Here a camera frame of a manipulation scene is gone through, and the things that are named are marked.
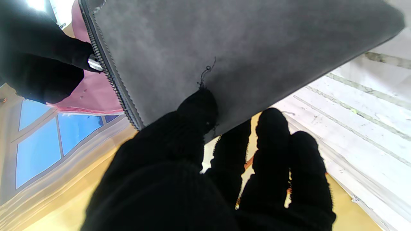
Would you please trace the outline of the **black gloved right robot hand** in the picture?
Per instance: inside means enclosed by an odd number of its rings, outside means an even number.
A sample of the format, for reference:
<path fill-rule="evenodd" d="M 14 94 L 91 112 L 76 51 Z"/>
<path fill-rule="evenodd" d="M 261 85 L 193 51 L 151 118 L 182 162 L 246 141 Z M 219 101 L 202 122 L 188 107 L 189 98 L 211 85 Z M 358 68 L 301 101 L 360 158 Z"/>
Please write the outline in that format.
<path fill-rule="evenodd" d="M 26 1 L 2 0 L 0 19 L 1 83 L 19 96 L 56 104 L 72 94 L 85 70 L 97 72 L 88 63 L 91 44 L 69 37 Z"/>

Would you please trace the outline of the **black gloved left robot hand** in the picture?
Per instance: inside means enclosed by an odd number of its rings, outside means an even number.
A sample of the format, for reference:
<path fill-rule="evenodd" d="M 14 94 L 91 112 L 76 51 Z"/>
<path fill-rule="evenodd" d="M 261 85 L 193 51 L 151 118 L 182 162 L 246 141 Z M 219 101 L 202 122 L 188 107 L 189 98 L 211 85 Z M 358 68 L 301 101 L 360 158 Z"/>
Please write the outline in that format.
<path fill-rule="evenodd" d="M 249 120 L 220 137 L 211 168 L 201 173 L 204 135 L 217 117 L 213 94 L 201 88 L 122 144 L 81 230 L 332 230 L 336 214 L 314 137 L 290 133 L 281 111 L 264 110 L 256 127 L 254 174 L 240 192 Z"/>

